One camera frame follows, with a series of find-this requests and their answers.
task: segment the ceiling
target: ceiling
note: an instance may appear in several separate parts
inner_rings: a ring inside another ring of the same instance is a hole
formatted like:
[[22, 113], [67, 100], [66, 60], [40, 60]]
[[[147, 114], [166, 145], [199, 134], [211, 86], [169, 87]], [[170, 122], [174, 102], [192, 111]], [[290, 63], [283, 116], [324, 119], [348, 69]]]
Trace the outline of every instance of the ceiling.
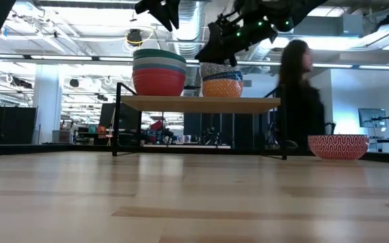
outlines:
[[[122, 6], [132, 6], [128, 1], [119, 0], [65, 0], [61, 1], [18, 1], [13, 11], [9, 14], [0, 35], [0, 53], [29, 54], [29, 55], [98, 55], [126, 57], [132, 54], [133, 48], [125, 45], [125, 36], [130, 29], [141, 30], [143, 39], [149, 38], [141, 48], [162, 48], [173, 52], [183, 52], [188, 45], [170, 43], [174, 40], [188, 40], [193, 30], [199, 29], [200, 35], [197, 42], [208, 40], [209, 31], [206, 23], [212, 22], [221, 12], [229, 11], [232, 1], [182, 1], [182, 4], [191, 7], [202, 7], [198, 12], [192, 13], [191, 21], [184, 21], [180, 11], [180, 29], [172, 33], [168, 32], [155, 18], [147, 13], [136, 15], [130, 9], [122, 9]], [[27, 7], [35, 4], [37, 8], [45, 10], [43, 13], [31, 12]], [[348, 13], [375, 13], [389, 9], [389, 1], [347, 1], [331, 0], [317, 9], [314, 14], [331, 14], [341, 16], [344, 10]], [[342, 51], [314, 50], [316, 61], [340, 62]], [[250, 53], [239, 53], [239, 59], [246, 59]], [[354, 52], [361, 56], [363, 52]], [[279, 60], [280, 50], [268, 50], [262, 59]], [[112, 102], [115, 95], [116, 82], [125, 82], [132, 87], [130, 77], [131, 66], [106, 66], [106, 65], [61, 65], [66, 73], [64, 80], [63, 114], [73, 114], [73, 109], [84, 109], [88, 114], [88, 122], [98, 122], [100, 101], [97, 93], [101, 93]], [[35, 67], [33, 63], [8, 63], [0, 62], [0, 90], [1, 91], [25, 91], [23, 94], [0, 94], [0, 104], [9, 105], [6, 101], [15, 101], [23, 106], [32, 105], [31, 89], [10, 85], [10, 77], [18, 77], [34, 86]], [[70, 80], [73, 78], [87, 77], [93, 81], [89, 86], [73, 88]]]

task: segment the shelf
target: shelf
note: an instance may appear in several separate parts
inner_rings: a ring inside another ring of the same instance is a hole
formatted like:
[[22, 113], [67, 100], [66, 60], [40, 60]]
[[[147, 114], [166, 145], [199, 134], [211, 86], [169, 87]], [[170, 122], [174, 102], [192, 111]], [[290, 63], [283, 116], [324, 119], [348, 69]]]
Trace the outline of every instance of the shelf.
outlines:
[[280, 105], [279, 98], [122, 96], [121, 102], [138, 111], [187, 113], [265, 113]]

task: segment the desk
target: desk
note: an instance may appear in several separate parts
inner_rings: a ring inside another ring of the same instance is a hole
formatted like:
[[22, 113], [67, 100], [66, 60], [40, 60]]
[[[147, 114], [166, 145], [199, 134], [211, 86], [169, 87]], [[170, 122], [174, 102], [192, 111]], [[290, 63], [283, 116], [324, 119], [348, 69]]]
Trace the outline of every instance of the desk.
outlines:
[[[259, 114], [269, 111], [279, 105], [284, 106], [279, 98], [220, 98], [220, 97], [148, 97], [148, 96], [121, 96], [121, 84], [117, 84], [115, 121], [120, 119], [120, 103], [124, 103], [138, 111], [158, 112], [187, 112], [187, 113], [242, 113]], [[286, 141], [286, 112], [283, 115], [282, 140]], [[118, 122], [114, 123], [115, 131], [118, 131]], [[118, 137], [113, 136], [112, 155], [117, 156]], [[282, 158], [286, 159], [286, 143], [281, 144]]]

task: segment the blue bowl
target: blue bowl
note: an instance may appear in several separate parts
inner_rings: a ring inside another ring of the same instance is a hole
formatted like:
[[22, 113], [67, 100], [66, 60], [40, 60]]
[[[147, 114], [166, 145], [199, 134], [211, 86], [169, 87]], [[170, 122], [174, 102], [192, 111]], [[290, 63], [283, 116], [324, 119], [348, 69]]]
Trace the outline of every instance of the blue bowl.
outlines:
[[208, 75], [202, 78], [202, 81], [208, 80], [217, 80], [217, 79], [230, 79], [242, 81], [242, 72], [241, 71], [233, 71], [233, 72], [221, 72], [218, 74]]

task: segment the bowl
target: bowl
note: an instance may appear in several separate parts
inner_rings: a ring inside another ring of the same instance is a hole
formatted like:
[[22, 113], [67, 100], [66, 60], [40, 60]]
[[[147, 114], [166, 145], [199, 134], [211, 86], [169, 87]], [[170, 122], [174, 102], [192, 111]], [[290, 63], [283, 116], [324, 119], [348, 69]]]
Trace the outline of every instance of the bowl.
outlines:
[[202, 82], [202, 95], [204, 97], [240, 98], [241, 94], [242, 81], [232, 79], [217, 79]]
[[311, 152], [321, 159], [355, 160], [369, 148], [366, 135], [318, 135], [309, 136]]
[[202, 78], [202, 81], [217, 80], [217, 79], [231, 79], [236, 81], [242, 81], [242, 72], [221, 72], [217, 74], [208, 75]]
[[138, 95], [180, 96], [185, 79], [185, 74], [160, 68], [146, 68], [133, 72], [134, 89]]
[[216, 63], [201, 63], [200, 67], [201, 78], [222, 72], [238, 71], [235, 67]]
[[138, 95], [180, 96], [186, 79], [186, 60], [158, 49], [133, 53], [133, 83]]

